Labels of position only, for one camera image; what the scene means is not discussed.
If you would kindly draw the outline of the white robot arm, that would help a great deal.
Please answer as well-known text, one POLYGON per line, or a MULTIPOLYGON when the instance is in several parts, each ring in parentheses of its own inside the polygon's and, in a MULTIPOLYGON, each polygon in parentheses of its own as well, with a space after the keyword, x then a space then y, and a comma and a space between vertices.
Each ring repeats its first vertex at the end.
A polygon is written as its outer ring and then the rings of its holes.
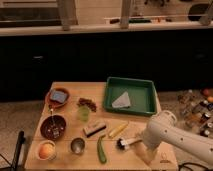
POLYGON ((176 122, 177 117, 168 110, 151 116, 141 133, 144 145, 154 150, 166 142, 213 165, 213 139, 179 129, 176 122))

